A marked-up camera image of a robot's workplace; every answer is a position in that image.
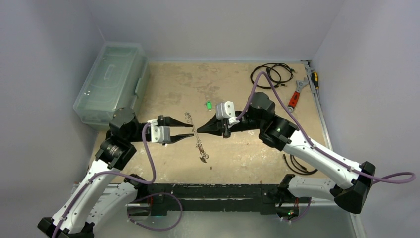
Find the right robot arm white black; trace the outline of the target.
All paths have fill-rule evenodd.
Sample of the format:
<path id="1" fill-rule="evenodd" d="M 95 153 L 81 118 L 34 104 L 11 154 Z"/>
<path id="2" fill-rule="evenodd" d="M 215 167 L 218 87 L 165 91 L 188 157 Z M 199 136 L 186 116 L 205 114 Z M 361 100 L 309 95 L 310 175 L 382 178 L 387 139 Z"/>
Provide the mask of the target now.
<path id="1" fill-rule="evenodd" d="M 258 129 L 259 139 L 265 145 L 298 157 L 327 176 L 321 179 L 287 174 L 275 193 L 282 202 L 321 198 L 334 201 L 347 212 L 361 212 L 373 184 L 370 177 L 361 173 L 374 175 L 375 165 L 353 162 L 311 138 L 306 139 L 297 125 L 276 115 L 275 103 L 263 92 L 253 95 L 247 111 L 237 120 L 239 114 L 231 101 L 220 103 L 216 114 L 197 132 L 229 138 L 233 132 Z"/>

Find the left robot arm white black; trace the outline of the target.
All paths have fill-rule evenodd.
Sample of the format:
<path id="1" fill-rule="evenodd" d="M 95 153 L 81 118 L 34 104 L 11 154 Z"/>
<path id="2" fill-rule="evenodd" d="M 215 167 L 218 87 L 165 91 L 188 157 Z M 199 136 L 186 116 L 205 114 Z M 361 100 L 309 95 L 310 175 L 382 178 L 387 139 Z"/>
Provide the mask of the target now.
<path id="1" fill-rule="evenodd" d="M 171 136 L 171 127 L 190 125 L 165 116 L 140 123 L 133 109 L 116 110 L 106 139 L 77 189 L 52 217 L 42 218 L 37 228 L 50 238 L 92 238 L 123 206 L 131 201 L 145 201 L 147 186 L 157 177 L 147 143 L 172 144 L 190 137 L 189 134 Z M 133 142 L 143 142 L 145 146 L 152 168 L 151 180 L 122 173 L 137 151 Z"/>

